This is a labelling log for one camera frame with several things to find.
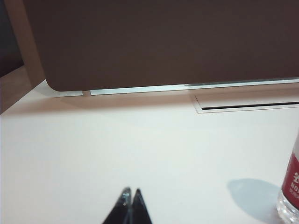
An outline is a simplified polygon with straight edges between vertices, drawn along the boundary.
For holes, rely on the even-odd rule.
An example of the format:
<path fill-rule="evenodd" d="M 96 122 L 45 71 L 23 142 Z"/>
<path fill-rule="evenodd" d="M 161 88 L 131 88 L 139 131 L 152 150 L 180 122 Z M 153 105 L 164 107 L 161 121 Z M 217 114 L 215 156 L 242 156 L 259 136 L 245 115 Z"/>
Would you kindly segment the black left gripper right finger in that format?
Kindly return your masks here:
<path fill-rule="evenodd" d="M 152 224 L 141 190 L 137 189 L 130 212 L 130 224 Z"/>

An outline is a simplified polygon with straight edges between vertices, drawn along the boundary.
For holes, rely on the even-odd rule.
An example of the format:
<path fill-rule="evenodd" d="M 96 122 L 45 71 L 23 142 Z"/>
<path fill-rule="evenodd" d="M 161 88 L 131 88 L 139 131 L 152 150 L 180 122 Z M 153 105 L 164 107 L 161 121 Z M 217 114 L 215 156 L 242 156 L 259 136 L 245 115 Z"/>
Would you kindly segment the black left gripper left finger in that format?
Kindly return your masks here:
<path fill-rule="evenodd" d="M 125 187 L 103 224 L 130 223 L 130 187 Z"/>

